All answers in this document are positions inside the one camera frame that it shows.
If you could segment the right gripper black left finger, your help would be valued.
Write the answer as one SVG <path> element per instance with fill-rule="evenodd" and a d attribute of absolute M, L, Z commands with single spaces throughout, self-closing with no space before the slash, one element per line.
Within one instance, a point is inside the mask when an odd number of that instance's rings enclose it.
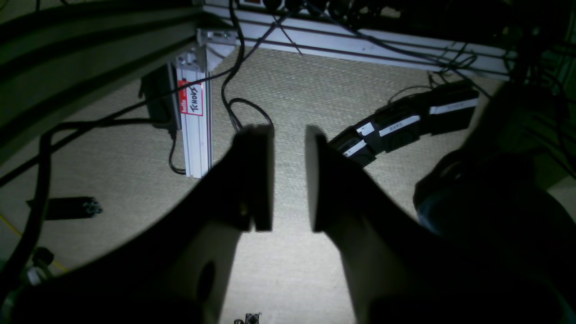
<path fill-rule="evenodd" d="M 274 132 L 247 126 L 169 213 L 123 246 L 18 295 L 13 324 L 216 324 L 239 237 L 272 229 Z"/>

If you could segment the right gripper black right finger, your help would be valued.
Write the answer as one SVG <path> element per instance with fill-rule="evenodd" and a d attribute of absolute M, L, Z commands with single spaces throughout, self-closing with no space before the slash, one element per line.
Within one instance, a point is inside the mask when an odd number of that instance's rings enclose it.
<path fill-rule="evenodd" d="M 306 163 L 359 324 L 575 322 L 575 223 L 528 156 L 447 154 L 416 185 L 418 221 L 314 126 Z"/>

